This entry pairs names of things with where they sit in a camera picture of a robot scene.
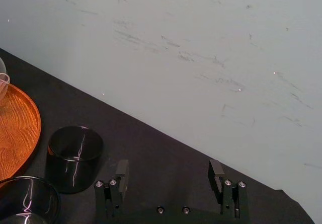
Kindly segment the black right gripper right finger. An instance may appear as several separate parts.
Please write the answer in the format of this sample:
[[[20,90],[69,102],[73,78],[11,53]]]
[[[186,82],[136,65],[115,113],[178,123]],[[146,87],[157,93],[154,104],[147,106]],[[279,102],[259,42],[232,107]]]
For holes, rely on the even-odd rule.
[[[219,219],[249,219],[247,185],[233,181],[225,175],[218,160],[212,159],[208,166],[208,180],[220,205]]]

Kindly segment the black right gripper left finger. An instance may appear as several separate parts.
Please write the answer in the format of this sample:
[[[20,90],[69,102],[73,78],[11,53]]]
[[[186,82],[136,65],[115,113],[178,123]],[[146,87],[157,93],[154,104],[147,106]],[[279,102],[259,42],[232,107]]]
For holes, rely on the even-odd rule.
[[[129,179],[129,160],[118,162],[115,176],[107,182],[98,180],[94,184],[95,218],[117,218],[123,214],[123,201]]]

